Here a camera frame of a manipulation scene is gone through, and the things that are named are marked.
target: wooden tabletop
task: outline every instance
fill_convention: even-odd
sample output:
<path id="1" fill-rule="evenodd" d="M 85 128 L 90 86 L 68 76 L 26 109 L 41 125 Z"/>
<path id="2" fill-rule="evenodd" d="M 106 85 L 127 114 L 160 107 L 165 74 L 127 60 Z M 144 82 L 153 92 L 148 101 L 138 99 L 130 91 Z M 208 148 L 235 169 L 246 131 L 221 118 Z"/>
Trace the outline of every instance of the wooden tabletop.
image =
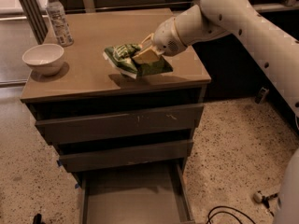
<path id="1" fill-rule="evenodd" d="M 21 95 L 27 102 L 67 97 L 110 95 L 188 87 L 210 82 L 210 76 L 192 47 L 175 57 L 165 57 L 174 71 L 136 80 L 123 77 L 103 57 L 106 47 L 140 43 L 172 16 L 169 9 L 68 15 L 74 44 L 64 48 L 64 67 L 55 76 L 32 72 Z M 56 43 L 50 31 L 45 43 Z"/>

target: green snack bag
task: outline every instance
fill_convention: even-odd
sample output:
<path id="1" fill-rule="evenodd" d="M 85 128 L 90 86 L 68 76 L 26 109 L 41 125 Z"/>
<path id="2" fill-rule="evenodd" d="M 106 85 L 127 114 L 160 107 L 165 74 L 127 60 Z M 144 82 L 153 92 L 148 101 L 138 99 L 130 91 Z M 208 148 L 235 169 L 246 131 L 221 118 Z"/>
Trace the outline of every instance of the green snack bag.
<path id="1" fill-rule="evenodd" d="M 140 50 L 141 46 L 138 44 L 124 44 L 105 48 L 103 55 L 114 68 L 132 78 L 173 71 L 172 66 L 162 56 L 159 61 L 153 63 L 136 63 L 132 57 Z"/>

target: black cable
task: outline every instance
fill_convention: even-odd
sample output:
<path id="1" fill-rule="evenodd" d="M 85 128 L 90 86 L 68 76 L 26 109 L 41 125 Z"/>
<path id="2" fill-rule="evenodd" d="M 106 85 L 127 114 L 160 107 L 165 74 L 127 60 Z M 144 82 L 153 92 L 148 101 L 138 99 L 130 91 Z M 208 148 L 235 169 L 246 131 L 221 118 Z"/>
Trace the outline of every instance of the black cable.
<path id="1" fill-rule="evenodd" d="M 242 221 L 241 221 L 238 217 L 236 217 L 234 214 L 229 213 L 229 212 L 226 212 L 226 211 L 219 211 L 219 212 L 213 214 L 212 217 L 209 217 L 209 218 L 208 218 L 208 221 L 207 221 L 206 224 L 208 224 L 208 223 L 211 224 L 211 220 L 212 220 L 212 218 L 213 218 L 214 216 L 218 215 L 218 214 L 221 214 L 221 213 L 231 215 L 234 219 L 236 219 L 236 220 L 239 222 L 239 224 L 243 224 Z"/>
<path id="2" fill-rule="evenodd" d="M 210 223 L 210 224 L 211 224 L 211 222 L 210 222 L 210 215 L 211 215 L 211 213 L 212 213 L 214 210 L 219 209 L 219 208 L 227 208 L 227 209 L 234 210 L 234 211 L 236 211 L 237 213 L 239 213 L 239 214 L 243 215 L 244 217 L 246 217 L 246 218 L 247 218 L 248 220 L 250 220 L 253 224 L 256 224 L 256 223 L 254 222 L 254 220 L 252 220 L 248 215 L 246 215 L 246 214 L 243 213 L 242 211 L 239 211 L 239 210 L 237 210 L 237 209 L 235 209 L 235 208 L 233 208 L 233 207 L 225 206 L 225 205 L 219 205 L 219 206 L 214 207 L 212 210 L 210 210 L 209 213 L 208 213 L 208 215 L 207 215 L 207 217 L 208 217 L 208 222 L 207 222 L 207 223 Z"/>

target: closed drawer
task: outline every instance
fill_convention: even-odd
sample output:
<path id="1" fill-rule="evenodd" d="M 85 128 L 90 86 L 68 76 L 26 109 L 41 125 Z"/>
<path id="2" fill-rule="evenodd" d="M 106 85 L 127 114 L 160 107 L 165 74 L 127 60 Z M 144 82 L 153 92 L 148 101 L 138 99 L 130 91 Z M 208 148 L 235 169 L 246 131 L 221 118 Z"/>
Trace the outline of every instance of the closed drawer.
<path id="1" fill-rule="evenodd" d="M 36 122 L 48 143 L 69 144 L 113 137 L 193 129 L 203 106 L 177 105 Z"/>
<path id="2" fill-rule="evenodd" d="M 60 162 L 69 173 L 139 164 L 152 161 L 173 160 L 189 156 L 192 140 L 160 144 L 123 147 L 95 152 L 60 156 Z"/>
<path id="3" fill-rule="evenodd" d="M 84 173 L 82 224 L 194 224 L 175 162 Z"/>

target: clear bottle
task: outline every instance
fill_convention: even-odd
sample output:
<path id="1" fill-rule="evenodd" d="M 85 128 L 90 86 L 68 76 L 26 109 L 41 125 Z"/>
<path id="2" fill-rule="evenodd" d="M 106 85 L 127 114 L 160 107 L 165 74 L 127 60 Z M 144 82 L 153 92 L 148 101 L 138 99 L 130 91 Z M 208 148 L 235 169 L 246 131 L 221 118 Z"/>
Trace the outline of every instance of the clear bottle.
<path id="1" fill-rule="evenodd" d="M 47 0 L 46 11 L 58 43 L 67 47 L 74 43 L 65 18 L 64 6 L 59 0 Z"/>

